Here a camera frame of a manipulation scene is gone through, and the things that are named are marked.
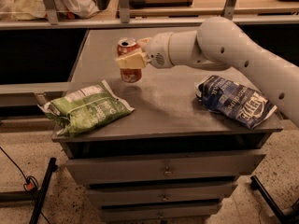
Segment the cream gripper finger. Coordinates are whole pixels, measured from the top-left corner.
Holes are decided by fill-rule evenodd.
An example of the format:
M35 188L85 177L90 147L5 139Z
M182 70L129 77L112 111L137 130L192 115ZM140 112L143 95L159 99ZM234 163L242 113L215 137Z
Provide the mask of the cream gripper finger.
M144 51L149 42L150 42L150 37L145 37L145 38L138 39L137 45L141 51Z
M147 55L142 51L122 55L115 62L121 69L143 69L148 63Z

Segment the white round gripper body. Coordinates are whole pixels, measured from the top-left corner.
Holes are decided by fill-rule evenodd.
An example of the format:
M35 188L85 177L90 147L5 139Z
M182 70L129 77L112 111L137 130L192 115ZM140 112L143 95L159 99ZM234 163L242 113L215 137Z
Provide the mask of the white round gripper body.
M156 68L171 68L173 66L169 59L169 41L172 34L172 32L157 34L147 43L145 51L152 66Z

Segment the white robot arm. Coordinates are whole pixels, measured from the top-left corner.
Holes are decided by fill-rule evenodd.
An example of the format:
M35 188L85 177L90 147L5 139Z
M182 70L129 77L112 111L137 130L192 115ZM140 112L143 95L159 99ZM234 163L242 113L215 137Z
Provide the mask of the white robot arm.
M160 33L137 44L137 49L116 59L119 68L142 69L151 64L212 70L229 65L299 125L299 67L260 47L232 21L213 17L195 30Z

